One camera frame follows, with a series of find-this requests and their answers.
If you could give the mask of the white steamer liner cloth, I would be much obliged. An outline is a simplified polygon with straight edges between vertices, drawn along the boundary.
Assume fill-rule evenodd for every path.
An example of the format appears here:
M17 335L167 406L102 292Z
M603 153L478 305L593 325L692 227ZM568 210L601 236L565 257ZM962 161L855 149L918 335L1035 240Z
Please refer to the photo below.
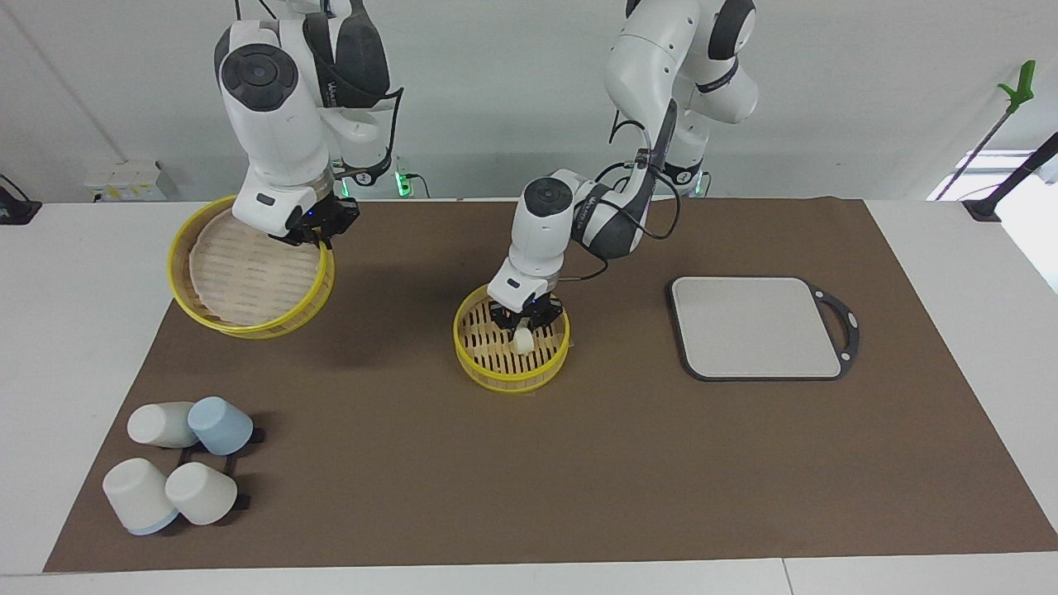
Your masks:
M327 288L331 256L313 241L276 240L220 208L201 221L186 270L204 319L230 329L279 327Z

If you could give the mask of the yellow bamboo steamer tier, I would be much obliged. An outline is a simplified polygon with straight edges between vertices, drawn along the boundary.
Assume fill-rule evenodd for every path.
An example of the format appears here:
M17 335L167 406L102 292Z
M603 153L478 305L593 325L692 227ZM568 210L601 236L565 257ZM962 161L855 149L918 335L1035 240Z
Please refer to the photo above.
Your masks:
M186 272L188 272L186 270L186 260L188 260L190 241L194 237L196 237L200 229L201 221L207 220L211 215L220 210L220 208L233 208L235 200L235 196L230 195L212 201L204 208L200 208L199 211L193 214L191 217L186 220L183 226L181 226L178 233L175 234L174 244L171 244L169 249L169 285L171 287L171 292L174 293L174 300L183 312L185 312L186 315L191 317L191 319L198 324L205 326L213 331L234 336L234 338L260 341L279 338L279 336L286 336L287 333L294 332L296 329L299 329L303 325L306 325L308 321L317 315L326 304L328 298L330 298L331 291L334 287L334 278L336 278L336 264L334 264L334 255L332 251L325 250L330 255L331 262L331 275L327 288L318 295L315 295L315 298L310 302L307 313L296 313L296 315L293 317L293 321L282 321L279 327L266 326L264 328L250 327L245 329L230 329L225 326L219 326L214 323L214 321L204 319L200 311L195 308L190 302L188 275L186 275Z

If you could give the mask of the yellow bamboo steamer base basket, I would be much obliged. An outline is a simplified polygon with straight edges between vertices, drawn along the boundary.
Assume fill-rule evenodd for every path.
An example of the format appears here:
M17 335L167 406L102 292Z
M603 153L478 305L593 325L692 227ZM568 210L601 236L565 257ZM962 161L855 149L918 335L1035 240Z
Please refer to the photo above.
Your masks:
M548 327L533 331L533 350L511 350L506 331L488 311L486 286L466 295L452 323L452 341L460 367L480 387L507 394L530 394L545 387L563 369L570 354L570 317L563 313Z

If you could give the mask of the white cutting board grey rim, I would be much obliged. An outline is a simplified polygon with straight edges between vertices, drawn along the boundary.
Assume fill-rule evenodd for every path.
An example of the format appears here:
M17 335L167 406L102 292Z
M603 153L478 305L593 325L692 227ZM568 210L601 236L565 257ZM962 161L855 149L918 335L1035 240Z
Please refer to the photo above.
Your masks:
M665 301L685 369L703 382L832 381L859 351L847 305L797 276L679 276Z

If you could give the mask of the brown table mat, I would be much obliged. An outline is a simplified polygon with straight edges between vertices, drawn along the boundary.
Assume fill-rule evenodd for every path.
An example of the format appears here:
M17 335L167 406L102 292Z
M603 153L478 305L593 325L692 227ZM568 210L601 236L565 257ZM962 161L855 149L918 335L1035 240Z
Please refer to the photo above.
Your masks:
M507 203L375 203L334 245L305 327L245 341L171 305L45 571L574 564L1058 549L1055 531L865 204L685 203L665 242L560 290L555 380L494 394L460 368L458 305L498 267ZM824 382L703 382L665 289L685 275L797 276L859 322ZM223 396L264 426L239 459L250 508L135 537L102 492L142 449L148 402Z

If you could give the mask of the light blue plastic cup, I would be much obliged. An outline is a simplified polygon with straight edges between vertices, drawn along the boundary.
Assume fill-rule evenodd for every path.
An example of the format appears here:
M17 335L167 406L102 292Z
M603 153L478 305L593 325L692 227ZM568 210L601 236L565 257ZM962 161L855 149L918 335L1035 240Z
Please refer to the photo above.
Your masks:
M209 395L190 407L188 428L212 455L229 456L249 444L255 426L241 409Z

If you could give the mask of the black cup rack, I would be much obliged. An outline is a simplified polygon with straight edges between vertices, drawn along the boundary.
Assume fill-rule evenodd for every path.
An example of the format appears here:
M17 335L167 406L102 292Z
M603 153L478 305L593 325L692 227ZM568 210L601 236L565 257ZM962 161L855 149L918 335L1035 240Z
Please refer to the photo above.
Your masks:
M241 457L245 457L247 450L253 450L257 445L264 444L267 440L267 431L261 426L254 426L252 433L250 433L249 440L236 452L230 455L215 455L209 451L206 445L199 441L195 445L189 445L188 447L182 448L179 456L179 464L187 464L189 462L197 462L205 457L209 462L220 462L222 466L219 471L226 477L236 477L237 466Z

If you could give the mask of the white plastic cup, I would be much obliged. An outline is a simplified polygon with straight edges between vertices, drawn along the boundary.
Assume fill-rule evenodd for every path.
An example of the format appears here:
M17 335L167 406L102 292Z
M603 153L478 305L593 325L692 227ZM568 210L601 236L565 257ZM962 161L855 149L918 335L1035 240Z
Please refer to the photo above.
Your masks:
M233 477L206 464L188 462L166 479L164 493L189 523L208 525L233 509L238 487Z
M162 402L138 407L126 425L130 440L165 449L193 447L199 437L190 429L191 402Z

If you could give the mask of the black table clamp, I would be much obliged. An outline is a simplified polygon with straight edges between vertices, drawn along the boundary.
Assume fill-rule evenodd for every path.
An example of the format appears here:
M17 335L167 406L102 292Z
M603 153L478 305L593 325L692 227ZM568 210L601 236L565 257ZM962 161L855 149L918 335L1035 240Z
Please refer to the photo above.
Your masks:
M42 206L41 201L30 199L6 174L0 174L0 226L29 226Z

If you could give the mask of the white cup with blue rim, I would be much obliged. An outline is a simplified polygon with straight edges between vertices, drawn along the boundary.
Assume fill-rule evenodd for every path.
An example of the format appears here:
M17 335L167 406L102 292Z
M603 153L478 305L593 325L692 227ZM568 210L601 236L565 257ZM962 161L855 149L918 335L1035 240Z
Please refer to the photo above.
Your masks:
M143 537L174 523L179 512L165 494L166 481L156 464L144 457L124 459L105 474L103 493L125 531Z

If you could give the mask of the green tipped pole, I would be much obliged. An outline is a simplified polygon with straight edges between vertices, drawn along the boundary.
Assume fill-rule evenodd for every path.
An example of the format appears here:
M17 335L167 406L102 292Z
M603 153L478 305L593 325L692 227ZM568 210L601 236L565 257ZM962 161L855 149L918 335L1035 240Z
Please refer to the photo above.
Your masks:
M1030 102L1030 100L1035 97L1034 90L1032 90L1032 83L1034 83L1036 65L1037 62L1034 59L1021 64L1019 72L1017 72L1016 86L1009 86L1007 83L997 84L997 88L1002 90L1006 94L1006 97L1008 97L1008 105L1001 114L1001 118L998 118L991 126L989 132L987 132L986 136L983 136L983 138L979 140L978 144L975 144L974 149L969 151L959 163L955 172L947 180L947 183L942 186L942 190L936 194L936 196L933 197L934 201L941 201L948 194L950 188L956 184L960 177L963 176L963 173L966 172L969 165L975 161L975 157L978 157L978 155L981 154L987 145L989 145L989 142L995 138L995 136L998 134L999 131L1001 131L1006 121L1008 121L1009 118L1011 118L1013 114L1019 110L1020 106L1027 104L1027 102Z

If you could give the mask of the white wall socket box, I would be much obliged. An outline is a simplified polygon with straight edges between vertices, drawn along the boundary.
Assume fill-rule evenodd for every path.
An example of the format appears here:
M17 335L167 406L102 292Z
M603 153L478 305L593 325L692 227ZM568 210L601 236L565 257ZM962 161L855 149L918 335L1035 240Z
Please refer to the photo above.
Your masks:
M84 192L94 201L162 202L180 198L169 174L156 159L129 159L87 172Z

